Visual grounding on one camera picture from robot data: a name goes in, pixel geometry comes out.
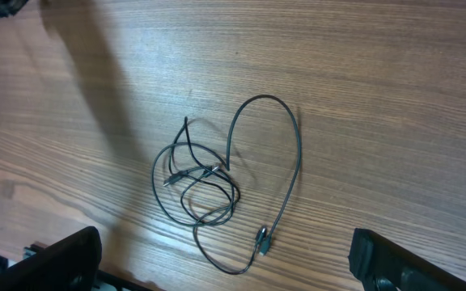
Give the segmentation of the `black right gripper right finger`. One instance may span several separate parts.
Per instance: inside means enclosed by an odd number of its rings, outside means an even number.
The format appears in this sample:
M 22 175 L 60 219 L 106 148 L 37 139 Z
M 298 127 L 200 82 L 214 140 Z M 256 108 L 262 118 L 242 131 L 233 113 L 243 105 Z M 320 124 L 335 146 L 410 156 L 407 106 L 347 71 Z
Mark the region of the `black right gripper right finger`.
M 466 290 L 466 281 L 372 230 L 354 230 L 348 260 L 366 291 Z

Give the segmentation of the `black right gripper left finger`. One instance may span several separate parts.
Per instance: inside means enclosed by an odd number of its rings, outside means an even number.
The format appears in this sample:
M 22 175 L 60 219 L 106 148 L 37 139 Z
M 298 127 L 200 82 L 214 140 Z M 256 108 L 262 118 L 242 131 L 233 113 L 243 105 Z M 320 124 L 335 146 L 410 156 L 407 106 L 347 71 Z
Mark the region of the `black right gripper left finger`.
M 0 291 L 18 291 L 10 287 L 23 283 L 26 278 L 50 275 L 54 271 L 94 276 L 101 255 L 100 233 L 94 226 L 88 226 L 10 267 L 0 275 Z

